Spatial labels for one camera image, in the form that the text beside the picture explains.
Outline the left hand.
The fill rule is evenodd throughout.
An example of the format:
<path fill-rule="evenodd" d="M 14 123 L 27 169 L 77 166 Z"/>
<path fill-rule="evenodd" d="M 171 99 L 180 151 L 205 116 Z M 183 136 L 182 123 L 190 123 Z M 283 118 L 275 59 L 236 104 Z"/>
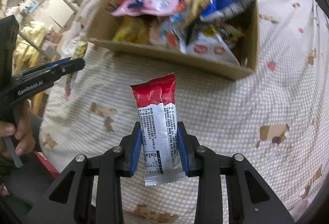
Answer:
<path fill-rule="evenodd" d="M 21 117 L 17 126 L 1 121 L 1 138 L 13 135 L 18 140 L 18 145 L 15 149 L 15 153 L 18 156 L 32 152 L 35 146 L 29 114 L 30 105 L 28 101 L 25 101 L 22 105 Z"/>

